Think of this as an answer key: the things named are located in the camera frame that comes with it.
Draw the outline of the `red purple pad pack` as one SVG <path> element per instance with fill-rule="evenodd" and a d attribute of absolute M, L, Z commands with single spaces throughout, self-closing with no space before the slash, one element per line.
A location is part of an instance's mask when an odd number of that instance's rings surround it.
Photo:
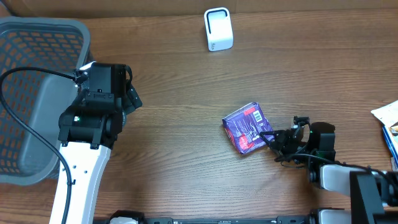
<path fill-rule="evenodd" d="M 240 154 L 248 154 L 266 142 L 259 133 L 273 131 L 259 103 L 251 102 L 222 119 L 223 127 Z"/>

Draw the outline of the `white cream tube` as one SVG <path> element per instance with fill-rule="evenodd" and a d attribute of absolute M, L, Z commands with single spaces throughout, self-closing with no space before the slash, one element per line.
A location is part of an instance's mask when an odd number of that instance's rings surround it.
<path fill-rule="evenodd" d="M 371 111 L 383 125 L 392 127 L 397 124 L 397 101 L 394 101 L 386 106 Z"/>

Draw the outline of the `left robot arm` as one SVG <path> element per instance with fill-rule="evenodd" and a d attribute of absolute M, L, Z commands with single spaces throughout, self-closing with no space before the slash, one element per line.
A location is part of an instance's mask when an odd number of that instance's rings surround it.
<path fill-rule="evenodd" d="M 51 223 L 92 223 L 101 178 L 126 116 L 142 106 L 124 64 L 91 62 L 75 70 L 77 97 L 60 115 L 62 156 Z"/>

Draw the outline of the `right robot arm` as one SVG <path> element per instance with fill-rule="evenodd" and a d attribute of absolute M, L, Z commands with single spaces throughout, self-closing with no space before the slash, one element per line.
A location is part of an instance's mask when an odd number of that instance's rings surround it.
<path fill-rule="evenodd" d="M 332 124 L 296 118 L 290 129 L 259 136 L 276 162 L 294 162 L 319 189 L 350 198 L 349 210 L 318 208 L 291 223 L 397 223 L 397 173 L 337 161 Z"/>

